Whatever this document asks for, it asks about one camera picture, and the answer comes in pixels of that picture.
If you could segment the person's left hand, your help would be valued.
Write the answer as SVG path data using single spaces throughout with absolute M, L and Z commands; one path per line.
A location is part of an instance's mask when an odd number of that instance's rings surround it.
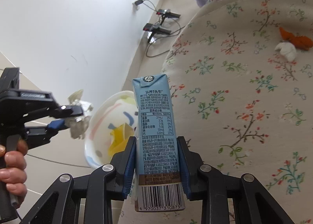
M 28 145 L 23 139 L 18 141 L 16 151 L 6 152 L 5 147 L 1 145 L 1 157 L 4 157 L 6 163 L 6 167 L 1 169 L 1 182 L 6 184 L 8 192 L 17 197 L 16 209 L 21 206 L 27 195 L 25 185 L 27 180 L 25 155 L 27 152 Z

